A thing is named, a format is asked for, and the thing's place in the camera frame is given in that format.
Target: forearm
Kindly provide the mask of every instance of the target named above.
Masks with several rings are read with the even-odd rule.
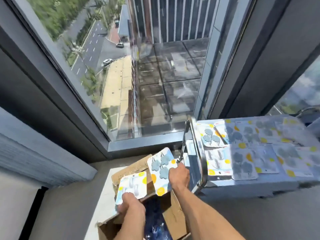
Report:
[[[142,240],[145,221],[143,212],[129,208],[124,217],[122,227],[114,240]]]
[[[178,187],[174,192],[186,216],[193,239],[244,240],[221,214],[190,190]]]

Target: beige pavement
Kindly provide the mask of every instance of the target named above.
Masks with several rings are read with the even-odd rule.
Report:
[[[101,98],[100,108],[118,107],[118,129],[129,129],[129,91],[132,84],[131,56],[110,64]]]

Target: parked vehicle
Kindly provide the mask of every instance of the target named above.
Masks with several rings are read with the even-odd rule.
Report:
[[[121,43],[116,44],[115,46],[118,48],[123,48],[125,46],[125,44],[121,42]]]
[[[113,62],[112,59],[106,59],[102,62],[101,66],[106,67],[107,65],[111,64],[111,62]]]

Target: hand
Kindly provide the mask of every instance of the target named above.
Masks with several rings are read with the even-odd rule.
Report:
[[[134,197],[133,193],[124,193],[122,195],[122,201],[123,203],[117,208],[119,213],[126,214],[130,209],[134,210],[136,214],[146,214],[146,208],[136,197]]]
[[[175,191],[189,187],[190,172],[185,165],[179,163],[177,168],[170,168],[169,182]]]

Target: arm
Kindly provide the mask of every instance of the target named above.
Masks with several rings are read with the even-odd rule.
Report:
[[[114,240],[142,240],[146,223],[146,209],[132,193],[122,195],[123,203],[118,211],[125,214],[121,229]]]
[[[218,211],[190,192],[189,170],[182,163],[170,169],[169,181],[193,239],[245,240]]]

